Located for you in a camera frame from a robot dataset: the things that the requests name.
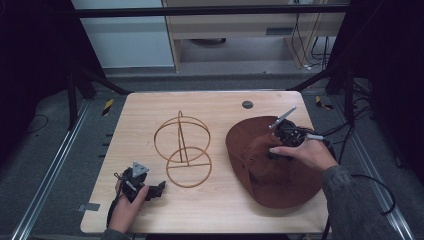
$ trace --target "tape piece on table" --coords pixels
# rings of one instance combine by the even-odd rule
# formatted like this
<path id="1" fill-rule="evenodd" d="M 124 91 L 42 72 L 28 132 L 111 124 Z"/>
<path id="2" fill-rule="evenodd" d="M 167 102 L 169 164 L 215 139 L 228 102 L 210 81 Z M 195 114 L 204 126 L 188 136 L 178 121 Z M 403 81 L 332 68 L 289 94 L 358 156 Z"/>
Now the tape piece on table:
<path id="1" fill-rule="evenodd" d="M 112 107 L 113 99 L 107 100 L 105 107 L 103 108 L 102 116 L 107 116 L 110 108 Z"/>
<path id="2" fill-rule="evenodd" d="M 98 203 L 87 203 L 87 204 L 80 204 L 77 207 L 78 212 L 85 212 L 85 211 L 98 211 L 100 208 L 100 204 Z"/>
<path id="3" fill-rule="evenodd" d="M 330 105 L 330 104 L 323 104 L 322 102 L 321 102 L 321 98 L 319 97 L 319 96 L 316 96 L 315 97 L 315 104 L 318 106 L 318 107 L 322 107 L 322 108 L 325 108 L 325 109 L 333 109 L 333 105 Z"/>

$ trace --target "gray sleeve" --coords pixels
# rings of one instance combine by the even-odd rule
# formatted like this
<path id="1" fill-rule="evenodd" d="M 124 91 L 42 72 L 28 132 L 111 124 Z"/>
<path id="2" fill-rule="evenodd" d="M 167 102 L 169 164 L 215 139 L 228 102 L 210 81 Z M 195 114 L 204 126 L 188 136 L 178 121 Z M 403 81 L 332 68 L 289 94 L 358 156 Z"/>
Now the gray sleeve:
<path id="1" fill-rule="evenodd" d="M 322 189 L 327 198 L 333 239 L 401 239 L 387 217 L 367 204 L 343 166 L 324 171 Z"/>
<path id="2" fill-rule="evenodd" d="M 103 232 L 101 240 L 129 240 L 125 234 L 112 230 L 112 229 L 106 229 Z"/>

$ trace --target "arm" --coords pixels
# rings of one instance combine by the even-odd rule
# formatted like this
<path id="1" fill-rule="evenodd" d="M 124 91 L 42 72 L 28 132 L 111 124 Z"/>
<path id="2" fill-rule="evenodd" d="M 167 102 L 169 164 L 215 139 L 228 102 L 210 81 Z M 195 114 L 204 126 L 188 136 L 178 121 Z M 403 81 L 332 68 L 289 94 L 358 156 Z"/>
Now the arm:
<path id="1" fill-rule="evenodd" d="M 322 172 L 334 239 L 399 239 L 386 217 L 367 205 L 351 175 L 337 164 L 322 142 L 306 139 L 297 148 L 275 147 L 270 151 L 292 156 Z"/>
<path id="2" fill-rule="evenodd" d="M 144 198 L 149 191 L 148 186 L 144 186 L 137 194 L 137 197 L 131 203 L 125 195 L 119 198 L 115 209 L 112 213 L 112 218 L 108 229 L 103 232 L 102 240 L 124 240 L 128 239 L 125 233 L 131 227 L 135 218 L 138 215 Z"/>

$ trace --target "person's right hand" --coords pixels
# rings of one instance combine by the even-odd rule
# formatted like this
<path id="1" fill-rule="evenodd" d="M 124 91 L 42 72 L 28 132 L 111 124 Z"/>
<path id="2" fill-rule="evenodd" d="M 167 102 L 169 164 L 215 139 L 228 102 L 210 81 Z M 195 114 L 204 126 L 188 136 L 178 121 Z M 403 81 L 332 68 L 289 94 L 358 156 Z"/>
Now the person's right hand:
<path id="1" fill-rule="evenodd" d="M 298 147 L 279 146 L 271 148 L 269 151 L 279 155 L 294 157 L 305 165 L 320 171 L 338 165 L 324 143 L 318 140 L 305 139 Z"/>

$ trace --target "hand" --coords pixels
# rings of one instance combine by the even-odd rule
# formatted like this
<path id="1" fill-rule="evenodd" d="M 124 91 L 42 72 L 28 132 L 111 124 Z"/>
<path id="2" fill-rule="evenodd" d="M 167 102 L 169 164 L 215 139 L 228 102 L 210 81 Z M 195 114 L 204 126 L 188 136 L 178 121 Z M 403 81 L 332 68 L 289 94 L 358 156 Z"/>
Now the hand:
<path id="1" fill-rule="evenodd" d="M 149 186 L 141 188 L 132 203 L 125 195 L 120 197 L 113 210 L 108 228 L 125 234 L 137 217 L 148 191 Z"/>
<path id="2" fill-rule="evenodd" d="M 324 143 L 318 140 L 305 139 L 298 147 L 280 146 L 271 148 L 269 151 L 279 155 L 294 157 L 305 165 L 320 171 L 338 165 Z"/>

